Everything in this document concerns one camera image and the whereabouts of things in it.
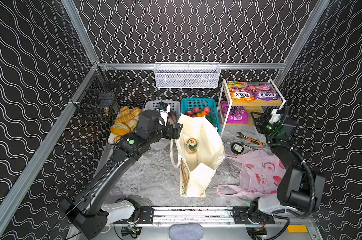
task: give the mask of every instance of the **teal plastic basket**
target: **teal plastic basket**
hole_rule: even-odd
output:
[[[221,133],[220,120],[217,113],[217,105],[212,98],[184,98],[181,101],[181,113],[185,114],[186,111],[192,111],[194,107],[202,110],[204,107],[210,107],[209,116],[212,117],[212,125],[217,128],[217,132]]]

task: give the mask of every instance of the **croissant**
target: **croissant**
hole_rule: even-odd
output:
[[[117,123],[117,122],[127,123],[127,122],[129,122],[129,120],[132,120],[133,118],[134,118],[134,115],[131,113],[128,113],[128,114],[122,115],[119,118],[116,118],[114,120],[114,123]]]
[[[141,113],[141,110],[139,108],[133,108],[131,113],[136,117]]]
[[[120,108],[120,115],[121,116],[125,115],[125,114],[128,114],[128,113],[130,113],[130,110],[129,110],[128,106]]]
[[[128,127],[125,123],[118,122],[110,127],[110,132],[117,136],[123,136],[130,132],[130,127]]]
[[[129,122],[126,123],[128,127],[130,127],[130,131],[133,131],[133,129],[136,127],[138,121],[136,119],[132,119]]]
[[[116,136],[116,137],[114,138],[114,143],[118,142],[118,141],[120,140],[120,138],[121,138],[121,136]]]

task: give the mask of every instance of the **gray cushion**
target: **gray cushion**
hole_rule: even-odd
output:
[[[203,228],[197,223],[173,225],[169,228],[171,240],[200,240],[203,238]]]

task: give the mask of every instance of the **black wire basket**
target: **black wire basket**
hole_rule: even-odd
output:
[[[96,73],[81,96],[76,107],[80,115],[88,121],[111,121],[117,117],[114,111],[116,96],[112,90],[104,88],[99,73]]]
[[[101,66],[101,75],[96,76],[102,82],[106,91],[119,88],[124,81],[126,74],[111,66]]]

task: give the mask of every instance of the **purple snack bag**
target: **purple snack bag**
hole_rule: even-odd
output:
[[[221,102],[221,111],[225,118],[228,109],[229,109],[229,104],[227,102]],[[249,120],[248,112],[246,112],[246,110],[242,106],[231,106],[227,123],[247,124],[248,120]]]
[[[255,99],[265,101],[281,99],[269,83],[249,83]]]

